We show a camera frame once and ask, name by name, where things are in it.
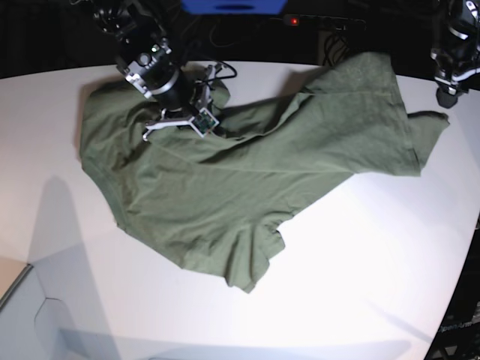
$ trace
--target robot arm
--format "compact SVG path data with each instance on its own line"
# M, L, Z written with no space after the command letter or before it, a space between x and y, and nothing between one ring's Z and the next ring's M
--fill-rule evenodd
M91 0L100 28L115 36L116 63L124 78L145 96L161 105L156 119L145 125L143 139L169 126L190 126L204 137L218 124L209 111L209 83L223 67L218 61L205 69L203 79L188 79L182 71L185 48L170 31L167 13L156 0Z
M480 73L479 0L443 0L434 19L431 57L436 61L435 80L439 105L453 107L468 92L465 81Z

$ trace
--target green t-shirt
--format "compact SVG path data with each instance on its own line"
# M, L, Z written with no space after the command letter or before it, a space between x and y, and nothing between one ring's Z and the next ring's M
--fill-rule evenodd
M212 94L222 107L226 92ZM146 143L158 104L106 85L86 102L80 155L121 229L246 292L284 249L280 223L354 173L419 176L448 126L444 114L407 115L389 57L374 53L291 97L214 110L220 128L205 139L170 127Z

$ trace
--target blue object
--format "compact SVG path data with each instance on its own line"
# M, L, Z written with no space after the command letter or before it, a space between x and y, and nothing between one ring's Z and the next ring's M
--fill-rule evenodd
M191 14L279 14L287 0L183 0Z

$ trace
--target white table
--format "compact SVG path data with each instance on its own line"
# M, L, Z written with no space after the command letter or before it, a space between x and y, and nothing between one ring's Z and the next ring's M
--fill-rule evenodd
M234 65L232 105L295 90L312 68ZM109 360L424 358L479 216L478 92L447 111L421 178L357 175L283 224L286 249L247 295L117 229L81 170L86 84L117 76L90 67L0 80L0 242L67 305L79 348ZM434 83L398 81L409 112L442 111Z

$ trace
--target cable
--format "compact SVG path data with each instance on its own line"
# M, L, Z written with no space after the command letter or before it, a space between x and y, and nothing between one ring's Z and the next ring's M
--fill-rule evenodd
M342 59L342 54L345 53L345 50L348 50L347 45L339 46L338 49L335 50L331 56L331 60L334 64L337 64Z
M213 41L213 33L215 32L215 29L217 28L217 25L218 24L215 24L213 25L213 27L211 28L210 32L208 33L208 39L210 40L210 44L213 46L213 47L217 47L219 49L222 49L222 48L225 48L225 47L232 47L233 45L236 45L236 44L239 44L241 43L242 41L239 40L239 41L235 41L233 43L228 43L228 44L225 44L225 45L218 45L217 43L215 43Z
M193 19L193 21L190 24L188 24L188 26L186 26L185 29L181 32L180 38L182 39L183 35L185 35L187 33L188 29L191 28L200 19L202 19L201 16L198 16L197 18Z
M170 23L173 24L173 23L175 22L175 20L177 20L177 18L179 17L179 15L180 15L181 12L182 12L182 7L180 7L180 8L178 9L178 11L176 12L176 14L173 15L173 18L170 20Z
M194 34L196 34L196 33L198 32L198 30L200 29L200 24L202 23L203 20L204 20L203 17L200 16L200 20L199 20L199 22L196 24L195 29L193 30L193 33L194 33Z
M177 1L175 4L170 5L170 6L167 7L165 10L166 10L166 11L170 11L170 10L173 10L173 9L177 8L177 7L180 6L180 5L182 5L182 2L181 2L181 1Z
M237 70L232 65L227 64L225 61L217 60L217 59L212 58L208 55L205 55L204 53L202 53L200 51L197 51L195 49L190 49L190 51L192 53L196 53L198 56L203 57L205 60L209 60L211 62L218 62L218 63L222 64L223 66L225 66L226 68L229 68L232 71L232 75L216 76L216 77L214 77L213 79L210 79L210 80L203 80L201 83L210 83L210 82L215 81L215 80L233 79L234 77L237 77L239 75Z
M333 66L332 61L330 60L330 51L332 50L332 47L335 45L336 36L337 34L331 33L323 43L323 53L324 53L323 55L325 57L323 58L322 66L326 66L327 62L329 66Z

